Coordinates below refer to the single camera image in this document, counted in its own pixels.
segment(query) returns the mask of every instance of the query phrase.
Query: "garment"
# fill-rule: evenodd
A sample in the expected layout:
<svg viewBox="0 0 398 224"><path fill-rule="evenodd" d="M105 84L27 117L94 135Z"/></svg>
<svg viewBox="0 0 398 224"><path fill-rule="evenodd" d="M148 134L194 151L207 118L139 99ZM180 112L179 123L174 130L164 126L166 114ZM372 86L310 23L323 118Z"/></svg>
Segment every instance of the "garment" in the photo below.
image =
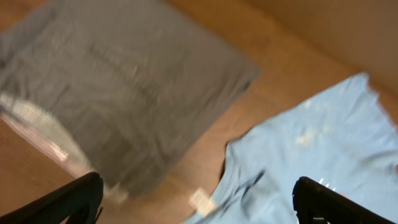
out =
<svg viewBox="0 0 398 224"><path fill-rule="evenodd" d="M367 80L353 76L231 141L211 196L219 208L185 223L297 223L301 176L398 222L398 134Z"/></svg>
<svg viewBox="0 0 398 224"><path fill-rule="evenodd" d="M109 187L133 195L153 189L259 72L158 0L51 0L0 35L0 62L0 90L51 114Z"/></svg>

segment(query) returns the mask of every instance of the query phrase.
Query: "brown wall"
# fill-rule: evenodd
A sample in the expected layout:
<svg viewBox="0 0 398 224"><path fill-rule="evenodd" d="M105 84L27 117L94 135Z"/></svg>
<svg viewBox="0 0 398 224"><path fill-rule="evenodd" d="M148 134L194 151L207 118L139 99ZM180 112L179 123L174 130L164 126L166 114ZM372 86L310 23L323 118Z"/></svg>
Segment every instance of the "brown wall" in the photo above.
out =
<svg viewBox="0 0 398 224"><path fill-rule="evenodd" d="M397 0L246 0L398 93Z"/></svg>

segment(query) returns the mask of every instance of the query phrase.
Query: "crumpled blue fabric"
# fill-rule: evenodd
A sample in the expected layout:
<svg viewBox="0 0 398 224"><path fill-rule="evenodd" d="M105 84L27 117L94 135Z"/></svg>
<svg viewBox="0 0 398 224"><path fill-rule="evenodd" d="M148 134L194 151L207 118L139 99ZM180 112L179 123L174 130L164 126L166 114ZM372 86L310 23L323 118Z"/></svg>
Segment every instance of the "crumpled blue fabric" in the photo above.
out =
<svg viewBox="0 0 398 224"><path fill-rule="evenodd" d="M191 223L297 223L292 190L307 176L398 222L398 134L360 73L227 145L218 208Z"/></svg>

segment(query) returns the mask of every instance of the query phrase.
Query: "blue fabric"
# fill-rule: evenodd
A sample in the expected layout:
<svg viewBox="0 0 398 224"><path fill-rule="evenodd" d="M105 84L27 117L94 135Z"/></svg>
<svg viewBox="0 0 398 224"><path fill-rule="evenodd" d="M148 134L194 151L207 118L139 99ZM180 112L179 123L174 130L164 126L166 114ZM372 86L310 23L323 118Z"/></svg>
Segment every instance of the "blue fabric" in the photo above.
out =
<svg viewBox="0 0 398 224"><path fill-rule="evenodd" d="M355 75L231 141L218 209L185 223L296 224L301 176L398 222L398 134L367 82Z"/></svg>

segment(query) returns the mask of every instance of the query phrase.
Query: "folded gray fabric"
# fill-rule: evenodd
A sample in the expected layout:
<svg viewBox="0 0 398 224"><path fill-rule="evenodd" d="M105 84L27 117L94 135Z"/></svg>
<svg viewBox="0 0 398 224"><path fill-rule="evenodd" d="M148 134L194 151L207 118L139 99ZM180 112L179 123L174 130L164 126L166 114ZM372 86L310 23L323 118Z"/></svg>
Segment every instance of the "folded gray fabric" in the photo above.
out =
<svg viewBox="0 0 398 224"><path fill-rule="evenodd" d="M148 0L51 1L0 36L0 60L1 90L52 113L132 194L155 187L258 73Z"/></svg>

